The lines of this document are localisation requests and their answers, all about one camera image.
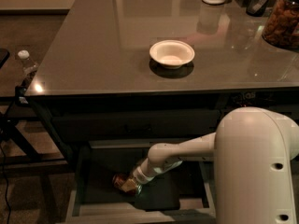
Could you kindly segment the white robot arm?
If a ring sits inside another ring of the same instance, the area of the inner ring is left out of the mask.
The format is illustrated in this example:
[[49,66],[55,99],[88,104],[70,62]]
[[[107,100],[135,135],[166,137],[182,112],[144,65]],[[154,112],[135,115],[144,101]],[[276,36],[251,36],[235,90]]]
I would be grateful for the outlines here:
[[241,107],[228,113],[214,133],[153,145],[121,190],[137,193],[141,185],[183,161],[211,157],[217,224],[297,224],[291,160],[298,146],[299,127],[292,119]]

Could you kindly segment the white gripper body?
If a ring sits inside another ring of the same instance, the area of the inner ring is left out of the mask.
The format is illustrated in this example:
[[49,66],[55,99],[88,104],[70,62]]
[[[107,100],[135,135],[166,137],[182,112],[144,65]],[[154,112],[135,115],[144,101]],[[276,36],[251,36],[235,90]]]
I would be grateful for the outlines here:
[[144,159],[133,170],[133,177],[142,185],[149,183],[157,174],[148,159]]

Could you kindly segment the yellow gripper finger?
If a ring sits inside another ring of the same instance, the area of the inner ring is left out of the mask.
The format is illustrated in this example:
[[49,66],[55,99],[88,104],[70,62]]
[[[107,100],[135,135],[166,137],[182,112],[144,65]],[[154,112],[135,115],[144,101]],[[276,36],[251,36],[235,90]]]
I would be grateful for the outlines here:
[[124,192],[137,193],[138,183],[133,178],[127,178],[121,185],[121,189]]

